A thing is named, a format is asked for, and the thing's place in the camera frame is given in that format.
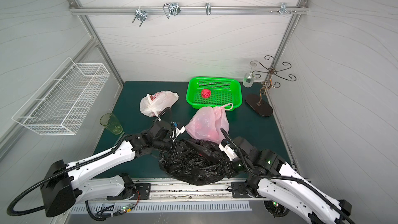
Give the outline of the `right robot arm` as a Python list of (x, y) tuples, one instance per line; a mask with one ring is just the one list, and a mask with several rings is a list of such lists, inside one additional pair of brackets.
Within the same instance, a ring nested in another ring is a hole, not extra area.
[(352, 224), (352, 205), (323, 193), (303, 178), (275, 152), (259, 151), (246, 139), (231, 139), (221, 129), (224, 140), (219, 148), (227, 156), (227, 177), (248, 175), (241, 193), (251, 198), (264, 198), (268, 212), (275, 217), (294, 212), (308, 224)]

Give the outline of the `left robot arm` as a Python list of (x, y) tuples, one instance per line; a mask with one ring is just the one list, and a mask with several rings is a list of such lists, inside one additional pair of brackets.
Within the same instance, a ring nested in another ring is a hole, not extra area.
[[(108, 150), (78, 161), (53, 163), (45, 178), (19, 194), (7, 208), (9, 216), (23, 216), (44, 210), (47, 217), (65, 213), (76, 203), (97, 198), (111, 197), (127, 200), (135, 194), (135, 185), (127, 174), (105, 179), (96, 176), (120, 164), (158, 150), (172, 155), (181, 155), (188, 151), (177, 137), (186, 128), (172, 119), (162, 119), (171, 108), (163, 110), (148, 130), (138, 134), (124, 135), (116, 145)], [(36, 208), (17, 211), (16, 205), (35, 189), (40, 189), (43, 205)]]

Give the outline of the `black plastic bag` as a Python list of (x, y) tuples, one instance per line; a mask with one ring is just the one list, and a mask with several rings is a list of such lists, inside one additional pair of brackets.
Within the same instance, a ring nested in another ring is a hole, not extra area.
[(193, 139), (180, 142), (188, 148), (187, 153), (177, 156), (160, 153), (159, 167), (168, 176), (195, 186), (209, 185), (227, 177), (228, 157), (217, 143)]

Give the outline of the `red apple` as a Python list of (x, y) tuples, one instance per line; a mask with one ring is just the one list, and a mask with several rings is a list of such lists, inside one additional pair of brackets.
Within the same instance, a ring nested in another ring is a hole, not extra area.
[(202, 97), (203, 99), (208, 99), (208, 98), (210, 98), (210, 97), (211, 97), (211, 91), (210, 91), (209, 89), (203, 89), (203, 90), (201, 91), (201, 97)]

